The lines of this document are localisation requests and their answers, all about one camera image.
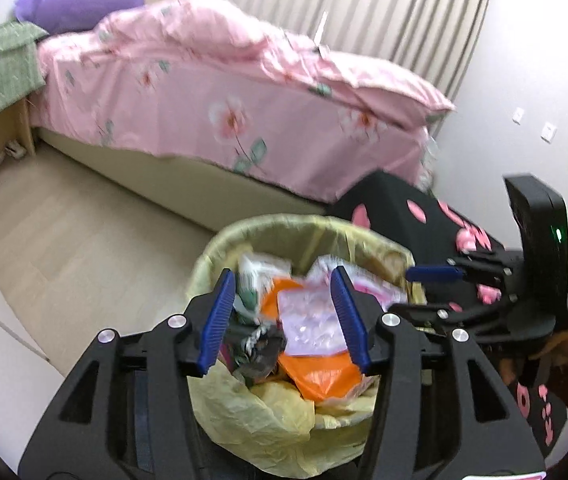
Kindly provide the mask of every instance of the yellow garbage bag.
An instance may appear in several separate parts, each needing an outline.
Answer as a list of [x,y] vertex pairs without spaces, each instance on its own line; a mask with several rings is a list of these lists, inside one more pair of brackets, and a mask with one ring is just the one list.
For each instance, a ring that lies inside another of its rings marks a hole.
[[[421,286],[404,279],[414,265],[408,250],[343,220],[298,215],[261,216],[222,230],[195,263],[188,299],[210,292],[222,269],[237,270],[247,251],[290,260],[298,276],[332,254],[426,303]],[[362,454],[377,395],[375,383],[344,405],[316,406],[285,381],[248,389],[219,361],[204,378],[189,378],[189,388],[195,417],[214,443],[267,473],[300,479]]]

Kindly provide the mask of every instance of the wooden nightstand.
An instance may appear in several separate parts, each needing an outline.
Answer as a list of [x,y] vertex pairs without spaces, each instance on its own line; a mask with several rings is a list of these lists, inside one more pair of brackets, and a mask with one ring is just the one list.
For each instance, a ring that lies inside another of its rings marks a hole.
[[0,152],[9,140],[17,140],[29,155],[35,155],[26,98],[0,112]]

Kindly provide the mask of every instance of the wall socket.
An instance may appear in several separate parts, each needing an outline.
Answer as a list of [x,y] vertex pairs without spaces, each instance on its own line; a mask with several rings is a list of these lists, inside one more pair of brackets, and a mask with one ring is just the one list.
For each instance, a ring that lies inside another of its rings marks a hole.
[[544,124],[544,129],[542,130],[542,139],[550,144],[557,133],[557,126],[550,123]]
[[524,113],[526,112],[524,111],[523,108],[518,108],[517,110],[515,110],[515,113],[513,114],[513,123],[521,124],[522,118],[524,117]]

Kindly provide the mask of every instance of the orange plastic bag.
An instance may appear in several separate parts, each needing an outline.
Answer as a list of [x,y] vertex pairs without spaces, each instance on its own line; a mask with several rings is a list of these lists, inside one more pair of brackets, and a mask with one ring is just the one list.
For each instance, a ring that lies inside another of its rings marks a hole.
[[[287,288],[302,288],[294,280],[275,280],[273,288],[264,297],[261,313],[271,319],[279,317],[277,294]],[[359,394],[358,387],[366,387],[365,377],[350,360],[348,352],[329,357],[279,356],[279,364],[295,382],[302,397],[313,402],[344,399]]]

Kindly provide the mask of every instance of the purple pillow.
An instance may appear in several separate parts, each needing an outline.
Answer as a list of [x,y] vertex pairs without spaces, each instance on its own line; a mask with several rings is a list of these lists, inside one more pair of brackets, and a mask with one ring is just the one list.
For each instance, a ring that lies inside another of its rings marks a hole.
[[17,0],[14,13],[20,22],[39,25],[49,34],[91,30],[115,10],[141,7],[144,0]]

